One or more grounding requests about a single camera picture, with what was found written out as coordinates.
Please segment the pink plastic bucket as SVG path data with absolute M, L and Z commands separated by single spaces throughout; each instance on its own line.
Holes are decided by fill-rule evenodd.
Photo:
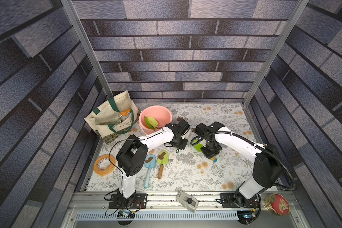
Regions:
M 152 117 L 158 122 L 159 127 L 165 127 L 166 124 L 169 124 L 173 120 L 173 115 L 171 111 L 161 105 L 153 105 L 145 108 L 140 112 L 139 116 L 139 126 L 141 131 L 145 135 L 149 135 L 154 133 L 155 129 L 150 129 L 145 121 L 146 117 Z

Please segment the green shovel brown handle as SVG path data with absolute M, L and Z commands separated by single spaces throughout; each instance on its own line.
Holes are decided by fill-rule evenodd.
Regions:
M 156 127 L 159 126 L 159 123 L 158 123 L 158 122 L 156 121 L 156 119 L 154 119 L 153 117 L 148 116 L 148 120 L 149 120 L 149 122 L 151 123 L 151 125 L 152 125 L 154 128 L 156 128 Z

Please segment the green trowel brown handle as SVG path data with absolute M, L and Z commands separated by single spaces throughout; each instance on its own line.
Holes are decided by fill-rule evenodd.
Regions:
M 168 162 L 169 162 L 169 153 L 166 150 L 161 151 L 157 157 L 157 163 L 160 165 L 158 176 L 157 176 L 158 179 L 162 178 L 164 166 L 167 165 Z

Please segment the green trowel yellow blue handle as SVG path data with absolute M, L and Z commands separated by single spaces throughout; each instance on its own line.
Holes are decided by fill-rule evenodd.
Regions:
M 154 127 L 151 125 L 151 123 L 149 122 L 149 120 L 148 120 L 148 117 L 144 117 L 144 120 L 145 120 L 145 123 L 146 123 L 146 125 L 147 125 L 147 127 L 149 128 L 149 129 L 154 129 Z

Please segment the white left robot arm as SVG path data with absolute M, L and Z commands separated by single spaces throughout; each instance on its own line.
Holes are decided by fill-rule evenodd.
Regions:
M 109 208 L 129 209 L 136 200 L 136 174 L 143 167 L 148 152 L 165 143 L 180 150 L 185 149 L 188 140 L 184 136 L 190 128 L 188 122 L 182 120 L 179 123 L 168 123 L 150 135 L 131 135 L 122 140 L 124 144 L 116 156 L 116 167 L 122 174 L 121 186 L 117 191 L 105 195 L 104 199 L 109 201 Z

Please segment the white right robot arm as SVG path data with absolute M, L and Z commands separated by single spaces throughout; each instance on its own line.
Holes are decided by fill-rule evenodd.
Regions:
M 243 155 L 253 164 L 251 177 L 238 187 L 233 196 L 233 202 L 240 208 L 247 207 L 253 197 L 272 186 L 288 191 L 296 189 L 294 178 L 277 155 L 275 146 L 253 142 L 232 132 L 219 122 L 209 126 L 201 123 L 196 126 L 195 133 L 197 136 L 191 140 L 191 145 L 195 146 L 203 140 L 206 141 L 201 151 L 208 159 L 218 155 L 223 144 Z

